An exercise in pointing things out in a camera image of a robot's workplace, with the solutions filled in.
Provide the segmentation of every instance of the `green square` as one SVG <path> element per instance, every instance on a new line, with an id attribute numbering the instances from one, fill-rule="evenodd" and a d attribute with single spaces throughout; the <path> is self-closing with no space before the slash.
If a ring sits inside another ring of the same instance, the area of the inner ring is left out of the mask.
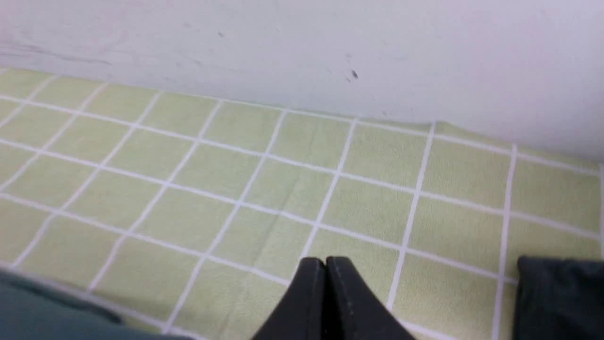
<path id="1" fill-rule="evenodd" d="M 311 229 L 286 217 L 241 208 L 212 255 L 289 279 Z"/>
<path id="2" fill-rule="evenodd" d="M 119 235 L 65 217 L 55 218 L 21 269 L 86 289 Z"/>
<path id="3" fill-rule="evenodd" d="M 511 143 L 502 142 L 497 139 L 493 139 L 490 137 L 483 136 L 481 134 L 470 132 L 468 130 L 458 128 L 457 126 L 454 126 L 454 125 L 451 125 L 451 124 L 445 123 L 445 122 L 439 122 L 438 124 L 436 124 L 435 133 L 437 135 L 455 137 L 458 139 L 467 140 L 469 142 L 486 144 L 486 145 L 495 146 L 495 147 L 501 148 L 501 149 L 512 150 Z"/>
<path id="4" fill-rule="evenodd" d="M 127 131 L 125 125 L 80 116 L 50 146 L 50 150 L 100 163 Z"/>
<path id="5" fill-rule="evenodd" d="M 393 314 L 458 339 L 490 339 L 497 281 L 408 254 Z"/>
<path id="6" fill-rule="evenodd" d="M 100 82 L 61 77 L 46 86 L 35 98 L 37 102 L 76 109 L 101 85 Z"/>
<path id="7" fill-rule="evenodd" d="M 188 249 L 206 251 L 233 204 L 179 189 L 168 189 L 137 232 Z"/>
<path id="8" fill-rule="evenodd" d="M 69 117 L 68 113 L 28 105 L 0 128 L 0 138 L 41 148 Z"/>
<path id="9" fill-rule="evenodd" d="M 167 180 L 191 146 L 189 140 L 136 130 L 109 166 Z"/>
<path id="10" fill-rule="evenodd" d="M 6 192 L 59 207 L 75 194 L 93 170 L 85 165 L 42 155 L 8 186 Z"/>
<path id="11" fill-rule="evenodd" d="M 138 219 L 158 190 L 156 183 L 101 171 L 67 210 L 127 229 Z"/>
<path id="12" fill-rule="evenodd" d="M 206 261 L 174 325 L 208 339 L 251 339 L 285 290 L 279 283 Z"/>
<path id="13" fill-rule="evenodd" d="M 409 247 L 499 271 L 503 216 L 420 198 Z"/>
<path id="14" fill-rule="evenodd" d="M 514 326 L 514 309 L 516 306 L 516 286 L 506 283 L 503 285 L 501 297 L 501 317 L 499 323 L 499 338 L 512 339 Z"/>
<path id="15" fill-rule="evenodd" d="M 561 168 L 518 160 L 512 210 L 600 231 L 600 179 Z"/>
<path id="16" fill-rule="evenodd" d="M 165 321 L 185 290 L 198 259 L 127 238 L 94 295 Z"/>
<path id="17" fill-rule="evenodd" d="M 359 125 L 344 171 L 397 185 L 415 187 L 426 137 Z"/>
<path id="18" fill-rule="evenodd" d="M 19 106 L 19 103 L 17 102 L 0 99 L 0 122 L 6 119 L 17 106 Z"/>
<path id="19" fill-rule="evenodd" d="M 155 93 L 157 91 L 148 88 L 110 84 L 92 100 L 86 111 L 134 122 Z"/>
<path id="20" fill-rule="evenodd" d="M 347 235 L 319 229 L 308 256 L 321 259 L 329 256 L 349 257 L 369 288 L 382 303 L 385 303 L 399 252 Z"/>
<path id="21" fill-rule="evenodd" d="M 314 220 L 332 180 L 332 174 L 267 159 L 246 201 Z"/>
<path id="22" fill-rule="evenodd" d="M 412 200 L 406 192 L 340 178 L 323 223 L 399 244 Z"/>
<path id="23" fill-rule="evenodd" d="M 288 114 L 271 153 L 298 162 L 337 168 L 350 124 L 333 119 Z"/>
<path id="24" fill-rule="evenodd" d="M 422 190 L 503 208 L 509 169 L 508 155 L 434 140 Z"/>
<path id="25" fill-rule="evenodd" d="M 278 110 L 238 103 L 224 103 L 204 137 L 216 142 L 263 152 L 271 141 L 278 119 Z"/>
<path id="26" fill-rule="evenodd" d="M 29 150 L 0 144 L 0 185 L 9 180 L 35 154 Z"/>
<path id="27" fill-rule="evenodd" d="M 8 69 L 0 74 L 0 94 L 27 98 L 48 77 L 48 73 Z"/>
<path id="28" fill-rule="evenodd" d="M 142 125 L 196 137 L 215 106 L 214 99 L 165 93 Z"/>
<path id="29" fill-rule="evenodd" d="M 506 275 L 518 277 L 516 262 L 522 255 L 600 260 L 600 250 L 597 240 L 511 218 L 507 237 Z"/>
<path id="30" fill-rule="evenodd" d="M 600 168 L 597 162 L 586 159 L 580 159 L 577 157 L 573 157 L 572 155 L 566 155 L 559 152 L 543 151 L 539 149 L 529 148 L 526 146 L 519 146 L 518 152 L 525 155 L 539 157 L 552 162 L 562 163 L 570 166 L 577 166 L 579 168 L 584 169 L 598 171 L 598 169 Z"/>
<path id="31" fill-rule="evenodd" d="M 12 263 L 34 239 L 48 213 L 0 198 L 0 261 Z"/>
<path id="32" fill-rule="evenodd" d="M 237 199 L 259 161 L 258 156 L 200 144 L 175 183 Z"/>

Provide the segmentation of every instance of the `black object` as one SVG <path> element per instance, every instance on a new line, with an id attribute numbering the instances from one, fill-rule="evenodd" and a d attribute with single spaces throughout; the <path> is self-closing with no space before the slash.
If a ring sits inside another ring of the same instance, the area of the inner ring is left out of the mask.
<path id="1" fill-rule="evenodd" d="M 281 302 L 254 339 L 319 340 L 325 266 L 317 258 L 303 258 Z"/>
<path id="2" fill-rule="evenodd" d="M 414 338 L 384 308 L 346 257 L 327 266 L 304 258 L 279 305 L 254 340 Z"/>
<path id="3" fill-rule="evenodd" d="M 604 339 L 604 263 L 521 257 L 514 340 Z"/>

